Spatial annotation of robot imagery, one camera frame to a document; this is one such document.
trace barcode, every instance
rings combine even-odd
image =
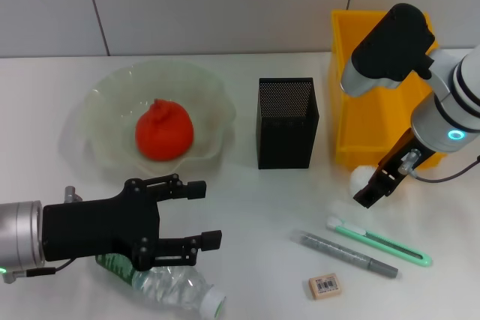
[[[338,289],[337,282],[335,278],[329,277],[327,279],[319,279],[316,281],[316,287],[318,288],[318,292],[331,292],[333,290]]]

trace pen holder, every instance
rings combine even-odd
[[[258,169],[306,169],[318,125],[312,78],[262,78],[256,114]]]

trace blue indicator light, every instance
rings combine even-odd
[[[452,140],[462,140],[465,137],[465,133],[460,130],[450,130],[448,137]]]

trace pen cap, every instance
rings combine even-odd
[[[398,275],[397,268],[394,268],[393,266],[387,265],[383,262],[379,262],[375,259],[370,260],[370,264],[368,264],[368,270],[381,274],[385,277],[391,277],[392,279]]]

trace yellow container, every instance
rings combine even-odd
[[[328,87],[334,126],[335,161],[352,170],[376,166],[410,127],[413,109],[430,86],[411,73],[395,90],[375,88],[361,97],[349,97],[340,88],[341,74],[353,50],[385,16],[385,11],[333,10],[333,46]],[[433,32],[427,14],[428,28]],[[438,47],[435,42],[431,49]],[[435,154],[420,166],[436,166],[444,154]]]

